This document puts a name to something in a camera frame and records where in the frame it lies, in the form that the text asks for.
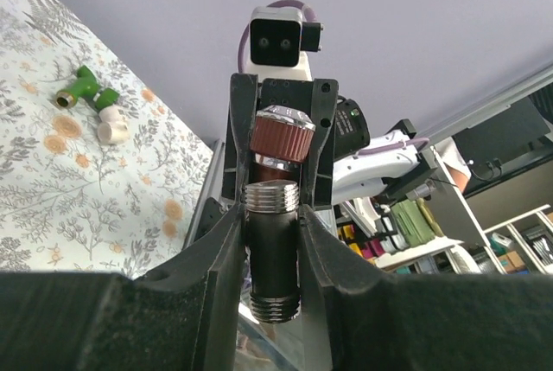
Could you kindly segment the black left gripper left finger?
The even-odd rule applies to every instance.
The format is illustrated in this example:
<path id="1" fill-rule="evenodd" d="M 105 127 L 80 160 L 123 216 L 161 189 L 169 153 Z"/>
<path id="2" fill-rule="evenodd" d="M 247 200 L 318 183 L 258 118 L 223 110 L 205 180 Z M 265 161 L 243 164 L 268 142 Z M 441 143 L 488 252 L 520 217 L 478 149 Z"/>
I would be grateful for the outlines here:
<path id="1" fill-rule="evenodd" d="M 245 209 L 138 279 L 116 273 L 5 272 L 4 370 L 230 370 Z"/>

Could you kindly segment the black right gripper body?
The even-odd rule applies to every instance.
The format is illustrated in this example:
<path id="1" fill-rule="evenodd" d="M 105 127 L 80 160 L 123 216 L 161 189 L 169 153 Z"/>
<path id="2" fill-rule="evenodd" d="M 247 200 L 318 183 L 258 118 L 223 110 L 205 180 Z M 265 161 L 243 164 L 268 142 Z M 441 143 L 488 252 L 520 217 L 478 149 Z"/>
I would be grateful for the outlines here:
<path id="1" fill-rule="evenodd" d="M 315 124 L 306 160 L 295 181 L 300 202 L 328 209 L 333 194 L 334 118 L 337 108 L 336 80 L 316 79 L 260 81 L 253 74 L 233 74 L 227 120 L 226 149 L 221 195 L 228 201 L 241 198 L 252 181 L 254 157 L 250 149 L 256 112 L 272 105 L 305 112 Z"/>

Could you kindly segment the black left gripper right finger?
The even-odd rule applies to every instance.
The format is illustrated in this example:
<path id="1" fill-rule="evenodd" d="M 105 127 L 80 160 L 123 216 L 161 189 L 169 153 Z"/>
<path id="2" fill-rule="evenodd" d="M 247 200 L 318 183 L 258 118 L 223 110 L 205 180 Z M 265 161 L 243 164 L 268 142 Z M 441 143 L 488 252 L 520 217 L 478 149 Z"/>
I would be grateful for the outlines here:
<path id="1" fill-rule="evenodd" d="M 550 276 L 390 274 L 299 222 L 306 369 L 551 369 Z"/>

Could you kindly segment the brown water faucet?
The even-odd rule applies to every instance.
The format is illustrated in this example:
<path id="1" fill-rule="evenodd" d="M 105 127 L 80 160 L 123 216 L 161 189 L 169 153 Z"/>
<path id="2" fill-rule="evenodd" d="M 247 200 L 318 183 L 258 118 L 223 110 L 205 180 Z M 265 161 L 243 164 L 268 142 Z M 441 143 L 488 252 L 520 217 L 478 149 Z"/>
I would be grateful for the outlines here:
<path id="1" fill-rule="evenodd" d="M 305 112 L 280 105 L 257 111 L 250 142 L 252 181 L 295 180 L 314 134 L 315 124 Z"/>

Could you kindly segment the chrome threaded pipe nipple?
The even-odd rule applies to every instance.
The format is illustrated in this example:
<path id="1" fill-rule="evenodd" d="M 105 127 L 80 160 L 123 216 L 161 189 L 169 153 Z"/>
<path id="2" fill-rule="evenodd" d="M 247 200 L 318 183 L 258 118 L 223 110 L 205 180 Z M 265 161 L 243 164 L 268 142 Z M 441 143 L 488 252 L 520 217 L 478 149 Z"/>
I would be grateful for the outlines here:
<path id="1" fill-rule="evenodd" d="M 251 313 L 260 323 L 286 323 L 300 303 L 298 185 L 290 180 L 251 183 L 245 188 L 245 207 Z"/>

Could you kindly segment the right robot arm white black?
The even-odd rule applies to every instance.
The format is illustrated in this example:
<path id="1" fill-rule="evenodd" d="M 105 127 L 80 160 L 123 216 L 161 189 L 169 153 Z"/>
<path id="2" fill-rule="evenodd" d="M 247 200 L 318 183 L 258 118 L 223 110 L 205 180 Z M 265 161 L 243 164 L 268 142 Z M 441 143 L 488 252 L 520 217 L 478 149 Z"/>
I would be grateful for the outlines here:
<path id="1" fill-rule="evenodd" d="M 300 81 L 233 74 L 223 196 L 244 211 L 248 245 L 296 242 L 300 208 L 331 208 L 359 197 L 405 199 L 434 171 L 408 121 L 370 145 L 349 146 L 336 80 Z"/>

